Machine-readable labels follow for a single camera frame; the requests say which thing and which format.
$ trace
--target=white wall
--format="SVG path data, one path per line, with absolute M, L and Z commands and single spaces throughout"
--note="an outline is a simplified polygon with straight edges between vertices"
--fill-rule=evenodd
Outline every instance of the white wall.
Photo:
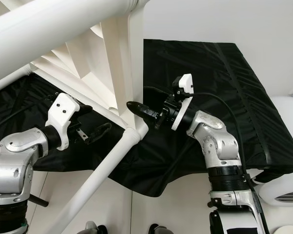
M 234 42 L 270 96 L 293 89 L 293 0 L 151 0 L 145 38 Z

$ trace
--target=black cable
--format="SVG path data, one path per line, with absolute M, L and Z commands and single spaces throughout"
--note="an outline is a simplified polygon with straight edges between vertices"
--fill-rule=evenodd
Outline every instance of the black cable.
M 8 117 L 4 118 L 3 120 L 1 120 L 1 121 L 0 121 L 0 126 L 3 125 L 6 121 L 8 121 L 8 120 L 10 120 L 11 118 L 13 118 L 14 116 L 16 116 L 16 115 L 18 115 L 18 114 L 20 114 L 20 113 L 22 113 L 22 112 L 28 110 L 29 108 L 31 108 L 31 107 L 33 107 L 33 106 L 35 106 L 35 105 L 40 104 L 41 102 L 45 101 L 45 100 L 48 99 L 48 98 L 53 98 L 53 97 L 54 97 L 53 95 L 45 96 L 45 97 L 39 99 L 37 102 L 35 102 L 35 103 L 33 103 L 33 104 L 30 104 L 30 105 L 28 105 L 28 106 L 26 106 L 26 107 L 24 107 L 24 108 L 22 108 L 22 109 L 20 109 L 20 110 L 18 110 L 18 111 L 16 111 L 16 112 L 14 112 L 14 113 L 11 114 L 10 116 L 8 116 Z
M 263 210 L 263 208 L 262 208 L 262 206 L 260 204 L 259 198 L 257 196 L 257 193 L 256 193 L 255 189 L 254 189 L 254 186 L 252 184 L 251 178 L 249 177 L 249 175 L 248 175 L 248 173 L 246 171 L 246 161 L 245 161 L 245 156 L 244 156 L 244 149 L 243 149 L 243 142 L 242 142 L 242 134 L 241 134 L 241 131 L 240 131 L 240 127 L 239 127 L 238 121 L 237 121 L 237 119 L 235 117 L 235 114 L 233 113 L 232 109 L 219 96 L 214 95 L 214 94 L 211 94 L 211 93 L 185 94 L 185 96 L 187 98 L 189 98 L 189 97 L 195 97 L 195 96 L 210 96 L 210 97 L 213 97 L 214 99 L 218 100 L 221 104 L 223 104 L 226 107 L 226 109 L 228 110 L 228 112 L 230 113 L 230 115 L 231 115 L 231 117 L 233 119 L 235 128 L 236 128 L 237 135 L 238 135 L 238 141 L 239 141 L 238 144 L 239 144 L 239 150 L 240 150 L 240 158 L 241 158 L 241 164 L 242 164 L 242 171 L 243 171 L 243 173 L 246 176 L 246 181 L 248 183 L 248 186 L 250 187 L 250 190 L 256 196 L 257 203 L 258 203 L 259 208 L 260 208 L 260 217 L 262 219 L 262 223 L 263 223 L 263 227 L 264 227 L 265 233 L 266 234 L 269 234 L 269 229 L 268 229 L 267 222 L 266 222 L 266 218 L 265 218 L 265 215 L 264 215 L 264 210 Z

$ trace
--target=black fabric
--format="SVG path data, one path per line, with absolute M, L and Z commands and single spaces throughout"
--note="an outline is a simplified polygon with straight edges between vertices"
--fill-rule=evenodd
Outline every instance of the black fabric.
M 191 73 L 195 92 L 216 94 L 232 108 L 241 128 L 247 167 L 265 169 L 257 176 L 258 181 L 267 182 L 293 172 L 293 139 L 235 44 L 145 40 L 144 46 L 145 86 L 171 93 L 174 79 Z M 55 92 L 61 91 L 34 74 L 17 80 L 0 91 L 0 120 Z M 158 109 L 161 102 L 151 89 L 146 88 L 144 103 Z M 46 101 L 2 125 L 0 139 L 34 126 L 44 126 L 50 105 Z M 220 118 L 227 130 L 237 137 L 229 113 L 218 101 L 194 97 L 190 107 Z M 80 122 L 82 129 L 91 133 L 109 121 L 93 111 L 81 117 Z M 90 145 L 77 142 L 63 152 L 52 151 L 39 159 L 35 170 L 93 170 L 120 139 L 122 132 L 122 128 L 112 124 L 111 131 L 97 142 Z M 159 196 L 169 182 L 202 172 L 206 172 L 205 161 L 196 140 L 185 132 L 174 132 L 162 125 L 160 130 L 150 129 L 109 177 L 138 193 Z

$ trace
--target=white pipe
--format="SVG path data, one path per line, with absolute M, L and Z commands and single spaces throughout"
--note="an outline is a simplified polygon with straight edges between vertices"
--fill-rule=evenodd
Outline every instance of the white pipe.
M 21 67 L 15 72 L 12 72 L 11 74 L 7 75 L 5 78 L 0 79 L 0 90 L 5 88 L 9 84 L 13 83 L 17 79 L 30 74 L 31 72 L 32 71 L 29 64 Z
M 117 125 L 122 128 L 128 127 L 128 124 L 123 121 L 118 115 L 114 114 L 113 112 L 109 111 L 108 109 L 104 108 L 103 106 L 99 105 L 95 101 L 89 99 L 88 97 L 84 96 L 83 94 L 79 93 L 75 89 L 71 88 L 70 86 L 64 84 L 63 82 L 59 81 L 58 79 L 54 78 L 53 76 L 49 75 L 48 73 L 44 72 L 41 69 L 37 69 L 34 71 L 38 76 L 41 76 L 45 80 L 49 81 L 51 84 L 55 85 L 56 87 L 62 89 L 64 92 L 70 94 L 78 101 L 81 101 L 85 105 L 92 106 L 93 110 L 98 112 L 100 115 L 108 118 L 109 120 L 113 121 Z
M 53 221 L 52 225 L 44 233 L 61 234 L 131 147 L 137 144 L 140 139 L 141 136 L 136 130 L 127 128 L 119 142 L 75 193 L 58 217 Z
M 0 16 L 0 79 L 138 0 L 35 0 Z

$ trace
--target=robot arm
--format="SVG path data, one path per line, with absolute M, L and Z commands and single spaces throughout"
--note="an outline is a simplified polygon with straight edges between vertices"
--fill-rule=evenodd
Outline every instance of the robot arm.
M 35 162 L 52 149 L 64 150 L 69 138 L 80 137 L 89 144 L 111 126 L 105 124 L 87 136 L 77 117 L 92 108 L 82 105 L 71 96 L 61 93 L 48 111 L 45 127 L 32 128 L 6 136 L 0 141 L 0 234 L 24 234 L 27 201 Z
M 174 95 L 163 103 L 161 113 L 137 102 L 128 102 L 127 106 L 148 123 L 154 123 L 155 128 L 166 122 L 173 130 L 185 130 L 201 145 L 211 184 L 208 205 L 217 207 L 209 215 L 212 234 L 265 234 L 257 197 L 242 170 L 237 140 L 220 119 L 188 108 L 188 97 L 193 94 L 190 74 L 177 78 L 173 91 Z

